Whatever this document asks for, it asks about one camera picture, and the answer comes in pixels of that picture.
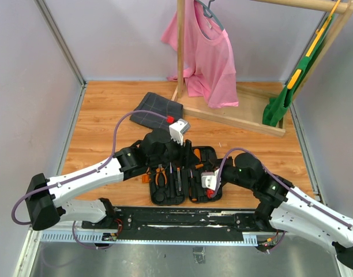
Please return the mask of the orange black screwdriver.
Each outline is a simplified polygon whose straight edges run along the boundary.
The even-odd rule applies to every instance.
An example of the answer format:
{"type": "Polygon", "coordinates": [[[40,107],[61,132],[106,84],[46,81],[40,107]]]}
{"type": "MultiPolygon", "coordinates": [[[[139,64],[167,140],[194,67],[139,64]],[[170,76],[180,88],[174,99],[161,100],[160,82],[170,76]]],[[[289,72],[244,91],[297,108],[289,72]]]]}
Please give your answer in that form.
{"type": "Polygon", "coordinates": [[[194,149],[194,154],[195,154],[195,156],[198,158],[198,161],[199,161],[199,163],[201,163],[201,152],[200,152],[200,150],[198,149],[198,148],[196,148],[196,149],[194,149]]]}

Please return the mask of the orange utility knife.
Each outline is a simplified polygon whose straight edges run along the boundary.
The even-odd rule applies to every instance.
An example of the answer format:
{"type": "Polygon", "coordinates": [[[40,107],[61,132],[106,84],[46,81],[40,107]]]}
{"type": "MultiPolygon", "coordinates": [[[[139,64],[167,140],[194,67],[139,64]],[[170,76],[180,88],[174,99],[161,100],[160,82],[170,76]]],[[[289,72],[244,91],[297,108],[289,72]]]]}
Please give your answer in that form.
{"type": "Polygon", "coordinates": [[[181,180],[181,169],[180,167],[176,168],[177,171],[177,182],[178,182],[178,191],[182,191],[182,180],[181,180]]]}

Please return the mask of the black handled nut driver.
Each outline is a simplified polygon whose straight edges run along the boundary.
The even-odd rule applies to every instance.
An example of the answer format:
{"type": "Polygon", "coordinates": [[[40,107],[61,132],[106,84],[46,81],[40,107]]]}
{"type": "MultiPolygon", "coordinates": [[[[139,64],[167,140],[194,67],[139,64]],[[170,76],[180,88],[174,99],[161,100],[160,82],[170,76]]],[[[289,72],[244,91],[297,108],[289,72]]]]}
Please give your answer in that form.
{"type": "Polygon", "coordinates": [[[196,179],[193,175],[193,171],[190,170],[190,182],[189,182],[189,186],[190,186],[190,199],[193,202],[197,202],[198,201],[198,194],[197,194],[197,190],[196,190],[196,179]]]}

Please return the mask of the claw hammer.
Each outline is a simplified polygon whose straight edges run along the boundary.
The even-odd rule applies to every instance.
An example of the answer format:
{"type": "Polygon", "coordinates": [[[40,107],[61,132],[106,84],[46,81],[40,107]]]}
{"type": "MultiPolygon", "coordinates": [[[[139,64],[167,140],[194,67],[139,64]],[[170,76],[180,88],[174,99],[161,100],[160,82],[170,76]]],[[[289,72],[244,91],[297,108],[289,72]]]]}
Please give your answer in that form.
{"type": "Polygon", "coordinates": [[[170,197],[173,199],[176,197],[176,190],[175,190],[175,178],[174,178],[174,167],[172,163],[170,163],[170,174],[169,174],[169,181],[170,181],[170,197]]]}

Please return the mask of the black plastic tool case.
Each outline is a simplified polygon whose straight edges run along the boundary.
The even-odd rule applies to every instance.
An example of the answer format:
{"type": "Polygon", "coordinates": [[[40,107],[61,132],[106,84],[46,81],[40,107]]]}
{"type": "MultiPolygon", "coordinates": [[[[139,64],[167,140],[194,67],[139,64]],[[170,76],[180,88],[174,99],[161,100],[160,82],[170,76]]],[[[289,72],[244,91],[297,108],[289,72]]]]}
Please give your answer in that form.
{"type": "Polygon", "coordinates": [[[151,197],[151,202],[155,205],[179,205],[182,204],[186,199],[190,199],[190,170],[193,171],[193,175],[196,179],[196,190],[198,194],[198,201],[192,203],[211,203],[214,201],[218,201],[222,198],[223,192],[222,188],[220,188],[216,194],[213,195],[213,190],[205,189],[201,186],[201,173],[212,171],[215,168],[215,165],[220,163],[221,160],[217,158],[216,151],[214,148],[210,146],[200,146],[194,147],[194,149],[198,148],[201,152],[201,163],[204,164],[204,167],[196,169],[195,167],[191,167],[189,169],[181,169],[181,180],[182,180],[182,191],[178,191],[178,182],[177,182],[177,166],[172,164],[174,167],[174,178],[175,178],[175,190],[176,190],[176,197],[170,197],[170,181],[169,181],[169,174],[170,174],[170,164],[163,164],[165,169],[165,173],[167,176],[167,185],[163,188],[160,188],[156,185],[155,182],[155,175],[156,169],[158,166],[155,166],[151,169],[148,169],[146,174],[142,176],[142,183],[149,185],[149,192],[151,197]]]}

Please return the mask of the orange handled pliers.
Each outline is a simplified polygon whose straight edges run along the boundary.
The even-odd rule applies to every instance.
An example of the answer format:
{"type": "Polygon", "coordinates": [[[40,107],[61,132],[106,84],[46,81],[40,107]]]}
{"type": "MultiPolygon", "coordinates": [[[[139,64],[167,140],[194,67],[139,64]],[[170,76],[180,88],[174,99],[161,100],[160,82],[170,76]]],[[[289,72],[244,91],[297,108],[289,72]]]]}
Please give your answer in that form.
{"type": "Polygon", "coordinates": [[[155,182],[156,185],[160,188],[163,188],[167,185],[167,176],[162,164],[159,164],[158,168],[156,169],[155,182]]]}

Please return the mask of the small black screwdriver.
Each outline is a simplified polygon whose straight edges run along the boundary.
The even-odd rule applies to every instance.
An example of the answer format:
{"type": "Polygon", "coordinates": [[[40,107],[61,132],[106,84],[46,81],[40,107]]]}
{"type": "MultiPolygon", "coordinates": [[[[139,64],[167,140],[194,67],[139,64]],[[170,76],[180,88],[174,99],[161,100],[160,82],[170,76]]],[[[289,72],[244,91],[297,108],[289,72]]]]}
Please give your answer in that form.
{"type": "Polygon", "coordinates": [[[203,163],[195,165],[195,168],[196,168],[196,169],[199,169],[199,168],[202,168],[202,167],[204,167],[204,164],[203,164],[203,163]]]}

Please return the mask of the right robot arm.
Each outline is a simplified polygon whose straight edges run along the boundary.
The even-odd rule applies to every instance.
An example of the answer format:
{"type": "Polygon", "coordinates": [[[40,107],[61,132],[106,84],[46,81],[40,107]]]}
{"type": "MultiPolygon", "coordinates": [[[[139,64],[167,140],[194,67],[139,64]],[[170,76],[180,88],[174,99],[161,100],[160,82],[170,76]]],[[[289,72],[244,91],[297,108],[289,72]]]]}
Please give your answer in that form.
{"type": "Polygon", "coordinates": [[[353,270],[353,218],[311,198],[290,181],[273,174],[251,152],[241,148],[232,163],[218,161],[216,186],[231,183],[251,190],[259,205],[254,226],[293,233],[335,254],[353,270]]]}

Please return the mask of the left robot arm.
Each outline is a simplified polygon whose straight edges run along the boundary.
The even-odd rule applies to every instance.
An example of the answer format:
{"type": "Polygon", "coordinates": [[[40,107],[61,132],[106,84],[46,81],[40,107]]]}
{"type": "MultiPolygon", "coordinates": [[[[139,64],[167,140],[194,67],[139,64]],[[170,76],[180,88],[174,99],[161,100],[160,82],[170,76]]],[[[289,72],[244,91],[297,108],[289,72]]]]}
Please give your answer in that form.
{"type": "Polygon", "coordinates": [[[69,214],[65,204],[95,188],[138,177],[159,165],[193,167],[199,163],[190,140],[175,141],[168,131],[154,129],[142,140],[113,153],[108,159],[67,175],[32,177],[25,200],[35,231],[48,229],[69,214]]]}

